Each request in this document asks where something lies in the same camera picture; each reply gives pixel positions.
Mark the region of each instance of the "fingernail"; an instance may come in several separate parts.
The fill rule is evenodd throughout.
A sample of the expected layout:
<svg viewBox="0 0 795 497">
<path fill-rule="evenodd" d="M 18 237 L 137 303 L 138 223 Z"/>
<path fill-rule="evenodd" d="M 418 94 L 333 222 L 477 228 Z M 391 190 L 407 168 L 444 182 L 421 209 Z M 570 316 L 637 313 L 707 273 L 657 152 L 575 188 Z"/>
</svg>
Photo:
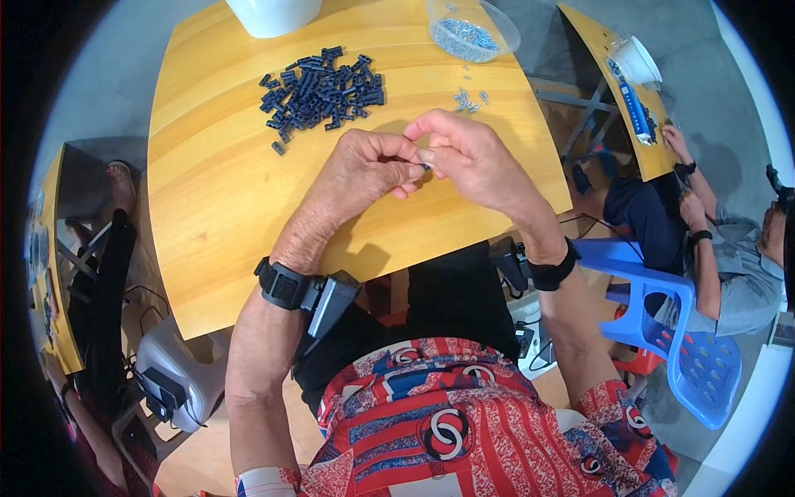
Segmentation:
<svg viewBox="0 0 795 497">
<path fill-rule="evenodd" d="M 418 180 L 425 174 L 425 168 L 420 164 L 411 164 L 409 166 L 409 179 Z"/>
<path fill-rule="evenodd" d="M 417 151 L 417 158 L 423 162 L 432 162 L 433 163 L 433 150 L 428 149 L 419 149 Z"/>
</svg>

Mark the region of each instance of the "yellow wooden tabletop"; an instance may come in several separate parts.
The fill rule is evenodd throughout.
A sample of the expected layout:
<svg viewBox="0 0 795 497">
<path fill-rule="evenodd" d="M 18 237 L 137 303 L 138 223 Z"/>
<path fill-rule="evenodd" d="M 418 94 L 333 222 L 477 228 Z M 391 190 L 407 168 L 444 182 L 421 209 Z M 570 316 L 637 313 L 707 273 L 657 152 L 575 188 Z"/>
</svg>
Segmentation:
<svg viewBox="0 0 795 497">
<path fill-rule="evenodd" d="M 669 152 L 662 142 L 660 128 L 657 128 L 657 143 L 651 146 L 643 145 L 640 140 L 635 137 L 632 127 L 632 119 L 630 112 L 626 109 L 626 103 L 621 96 L 619 85 L 621 84 L 607 66 L 605 58 L 610 52 L 611 44 L 614 41 L 620 41 L 621 38 L 615 35 L 612 31 L 600 25 L 588 16 L 585 16 L 573 8 L 564 5 L 563 3 L 557 4 L 561 11 L 566 14 L 566 18 L 572 23 L 574 29 L 585 42 L 585 46 L 593 55 L 596 63 L 599 65 L 599 70 L 604 75 L 607 81 L 607 86 L 610 87 L 615 98 L 615 102 L 621 111 L 621 116 L 624 118 L 627 133 L 630 135 L 630 141 L 635 151 L 635 157 L 638 159 L 638 167 L 641 170 L 641 177 L 644 181 L 652 180 L 663 174 L 673 171 L 673 165 L 678 162 L 676 154 Z M 662 127 L 665 124 L 665 119 L 668 115 L 665 113 L 665 108 L 662 106 L 660 95 L 653 90 L 649 90 L 642 84 L 631 85 L 638 94 L 638 99 L 643 105 L 649 108 L 657 116 L 657 121 Z"/>
<path fill-rule="evenodd" d="M 60 152 L 52 161 L 50 170 L 45 177 L 44 183 L 41 185 L 41 192 L 44 196 L 41 215 L 39 216 L 38 223 L 47 231 L 48 242 L 48 264 L 47 268 L 52 275 L 52 291 L 51 301 L 58 308 L 57 316 L 52 320 L 52 329 L 55 331 L 55 339 L 52 346 L 47 344 L 47 350 L 55 352 L 60 359 L 60 364 L 64 368 L 65 373 L 74 373 L 83 369 L 83 362 L 80 360 L 80 354 L 77 351 L 77 344 L 75 343 L 74 336 L 72 335 L 72 328 L 69 326 L 67 319 L 67 309 L 64 307 L 64 299 L 61 297 L 61 281 L 58 272 L 58 263 L 56 257 L 56 206 L 58 201 L 58 184 L 60 181 L 60 166 L 64 157 L 64 148 L 61 147 Z M 45 318 L 44 315 L 44 299 L 48 294 L 47 281 L 45 279 L 46 272 L 36 280 L 33 286 L 33 302 L 38 312 L 41 313 L 41 319 Z"/>
<path fill-rule="evenodd" d="M 386 105 L 370 117 L 293 132 L 279 157 L 257 85 L 296 59 L 342 45 L 340 64 L 363 53 L 382 73 Z M 149 128 L 149 206 L 157 259 L 174 316 L 190 338 L 235 322 L 266 256 L 339 136 L 353 127 L 400 133 L 434 107 L 453 110 L 466 88 L 491 105 L 473 119 L 493 126 L 556 212 L 571 201 L 552 137 L 512 55 L 469 64 L 436 47 L 424 0 L 326 0 L 294 33 L 250 37 L 225 2 L 178 25 L 166 49 Z M 360 281 L 498 235 L 510 221 L 429 177 L 409 200 L 384 197 L 339 230 L 322 261 Z"/>
</svg>

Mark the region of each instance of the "gray shirt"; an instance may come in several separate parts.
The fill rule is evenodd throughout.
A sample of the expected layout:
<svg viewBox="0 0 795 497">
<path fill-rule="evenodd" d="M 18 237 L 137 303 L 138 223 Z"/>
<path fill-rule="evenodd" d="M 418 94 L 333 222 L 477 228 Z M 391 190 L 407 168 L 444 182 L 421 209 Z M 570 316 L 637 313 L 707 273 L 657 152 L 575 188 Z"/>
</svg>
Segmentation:
<svg viewBox="0 0 795 497">
<path fill-rule="evenodd" d="M 687 331 L 714 332 L 717 336 L 759 333 L 770 326 L 778 312 L 784 270 L 756 246 L 762 229 L 755 221 L 732 215 L 720 204 L 715 214 L 715 224 L 709 220 L 707 224 L 720 277 L 720 315 L 718 320 L 702 315 L 693 300 Z M 695 282 L 696 265 L 687 236 L 683 243 L 684 274 Z M 654 319 L 675 328 L 679 309 L 668 298 Z"/>
</svg>

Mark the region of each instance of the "clear plastic bowl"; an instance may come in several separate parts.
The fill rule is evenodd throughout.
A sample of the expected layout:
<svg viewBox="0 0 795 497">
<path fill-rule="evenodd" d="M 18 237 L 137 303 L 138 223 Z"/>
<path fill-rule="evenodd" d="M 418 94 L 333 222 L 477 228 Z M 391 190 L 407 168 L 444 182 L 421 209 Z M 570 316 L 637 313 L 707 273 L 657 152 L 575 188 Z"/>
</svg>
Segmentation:
<svg viewBox="0 0 795 497">
<path fill-rule="evenodd" d="M 515 52 L 522 42 L 508 16 L 483 0 L 428 0 L 425 9 L 433 41 L 461 60 L 488 62 Z M 456 34 L 456 30 L 465 36 Z"/>
</svg>

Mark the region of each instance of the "black wristband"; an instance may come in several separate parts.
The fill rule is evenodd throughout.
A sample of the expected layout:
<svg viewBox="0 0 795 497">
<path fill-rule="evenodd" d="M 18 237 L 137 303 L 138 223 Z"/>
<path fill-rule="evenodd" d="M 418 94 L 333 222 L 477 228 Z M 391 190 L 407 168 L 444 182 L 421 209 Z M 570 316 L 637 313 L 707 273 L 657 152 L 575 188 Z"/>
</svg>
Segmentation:
<svg viewBox="0 0 795 497">
<path fill-rule="evenodd" d="M 677 162 L 676 165 L 682 166 L 682 168 L 688 175 L 693 174 L 696 171 L 696 161 L 693 161 L 690 164 L 681 164 L 680 162 Z"/>
<path fill-rule="evenodd" d="M 560 282 L 571 274 L 574 265 L 582 259 L 580 252 L 574 247 L 572 240 L 566 238 L 568 252 L 563 261 L 557 266 L 551 264 L 533 264 L 528 261 L 530 271 L 533 273 L 533 286 L 542 292 L 554 292 L 560 288 Z"/>
<path fill-rule="evenodd" d="M 298 274 L 279 262 L 271 266 L 268 259 L 263 258 L 254 270 L 262 287 L 262 297 L 283 309 L 298 309 L 313 277 Z"/>
<path fill-rule="evenodd" d="M 697 233 L 691 233 L 690 234 L 690 248 L 692 249 L 693 247 L 695 247 L 696 244 L 699 242 L 699 240 L 703 240 L 703 239 L 712 240 L 712 233 L 710 233 L 709 230 L 701 230 L 701 231 L 698 231 Z"/>
<path fill-rule="evenodd" d="M 66 394 L 69 393 L 70 390 L 74 390 L 75 387 L 72 386 L 71 382 L 64 383 L 64 387 L 60 389 L 60 397 L 66 402 Z"/>
</svg>

